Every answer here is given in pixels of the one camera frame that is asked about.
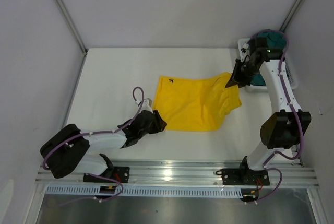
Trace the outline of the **yellow shorts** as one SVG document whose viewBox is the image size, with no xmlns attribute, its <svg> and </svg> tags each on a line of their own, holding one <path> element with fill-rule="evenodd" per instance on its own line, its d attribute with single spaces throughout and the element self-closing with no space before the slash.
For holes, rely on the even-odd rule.
<svg viewBox="0 0 334 224">
<path fill-rule="evenodd" d="M 242 103 L 237 86 L 226 88 L 230 73 L 206 79 L 160 76 L 153 108 L 168 131 L 217 131 L 225 117 Z"/>
</svg>

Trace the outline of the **green shorts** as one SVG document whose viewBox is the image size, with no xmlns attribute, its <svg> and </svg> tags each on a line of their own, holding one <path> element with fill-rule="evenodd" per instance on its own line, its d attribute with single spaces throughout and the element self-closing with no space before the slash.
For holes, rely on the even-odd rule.
<svg viewBox="0 0 334 224">
<path fill-rule="evenodd" d="M 284 50 L 286 47 L 287 41 L 283 35 L 274 31 L 264 31 L 262 33 L 258 33 L 257 37 L 262 37 L 267 39 L 267 46 L 269 48 L 280 48 Z M 265 87 L 266 83 L 261 74 L 256 74 L 253 77 L 251 85 L 258 87 Z"/>
</svg>

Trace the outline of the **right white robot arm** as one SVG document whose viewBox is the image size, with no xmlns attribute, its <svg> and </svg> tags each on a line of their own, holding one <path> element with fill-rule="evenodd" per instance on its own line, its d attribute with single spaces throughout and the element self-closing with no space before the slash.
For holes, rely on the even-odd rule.
<svg viewBox="0 0 334 224">
<path fill-rule="evenodd" d="M 240 164 L 238 178 L 244 184 L 267 173 L 267 164 L 276 155 L 287 160 L 298 159 L 304 150 L 304 134 L 311 122 L 311 114 L 303 111 L 290 86 L 284 53 L 261 48 L 248 61 L 236 59 L 226 87 L 242 88 L 250 84 L 256 74 L 266 82 L 271 116 L 260 128 L 260 142 Z"/>
</svg>

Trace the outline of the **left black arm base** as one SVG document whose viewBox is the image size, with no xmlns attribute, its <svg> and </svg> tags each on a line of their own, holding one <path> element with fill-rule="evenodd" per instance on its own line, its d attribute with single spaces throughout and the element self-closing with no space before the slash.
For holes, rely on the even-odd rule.
<svg viewBox="0 0 334 224">
<path fill-rule="evenodd" d="M 91 174 L 85 174 L 83 176 L 84 182 L 90 183 L 111 183 L 110 180 L 116 180 L 121 183 L 128 183 L 130 176 L 130 167 L 114 167 L 113 169 L 107 168 L 104 172 L 99 174 L 103 179 L 97 178 L 97 176 L 92 176 Z"/>
</svg>

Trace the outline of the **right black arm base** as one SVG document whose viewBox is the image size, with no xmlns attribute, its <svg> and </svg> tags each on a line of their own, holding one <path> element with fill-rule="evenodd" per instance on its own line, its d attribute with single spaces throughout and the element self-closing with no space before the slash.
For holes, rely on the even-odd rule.
<svg viewBox="0 0 334 224">
<path fill-rule="evenodd" d="M 216 175 L 222 178 L 223 185 L 259 185 L 269 186 L 270 180 L 266 170 L 242 170 L 225 168 L 215 172 Z"/>
</svg>

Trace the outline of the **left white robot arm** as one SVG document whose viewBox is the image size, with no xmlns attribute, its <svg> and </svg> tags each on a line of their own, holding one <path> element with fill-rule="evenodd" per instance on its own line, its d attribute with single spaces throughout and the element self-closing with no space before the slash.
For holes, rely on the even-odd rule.
<svg viewBox="0 0 334 224">
<path fill-rule="evenodd" d="M 89 151 L 131 147 L 144 136 L 160 133 L 166 127 L 167 122 L 157 110 L 143 110 L 111 131 L 84 132 L 76 124 L 68 124 L 40 148 L 42 167 L 56 179 L 81 170 L 108 182 L 113 177 L 108 157 L 101 154 L 97 161 L 92 161 L 88 158 Z"/>
</svg>

